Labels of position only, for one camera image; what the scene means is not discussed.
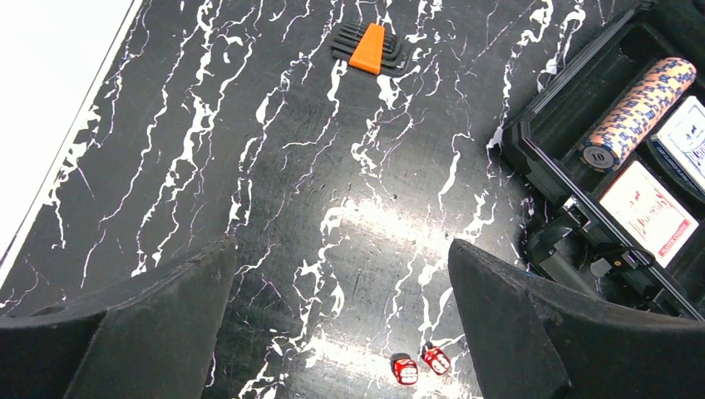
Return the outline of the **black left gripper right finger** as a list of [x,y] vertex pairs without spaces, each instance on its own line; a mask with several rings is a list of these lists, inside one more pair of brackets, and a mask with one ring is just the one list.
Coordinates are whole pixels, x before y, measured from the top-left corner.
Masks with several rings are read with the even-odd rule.
[[702,322],[626,308],[462,239],[448,271],[486,398],[701,398]]

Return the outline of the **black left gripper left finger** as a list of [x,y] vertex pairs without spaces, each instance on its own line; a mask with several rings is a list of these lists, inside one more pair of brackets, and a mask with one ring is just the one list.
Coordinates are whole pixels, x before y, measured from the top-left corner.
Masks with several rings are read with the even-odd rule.
[[1,319],[4,398],[198,398],[237,262],[215,240],[134,278]]

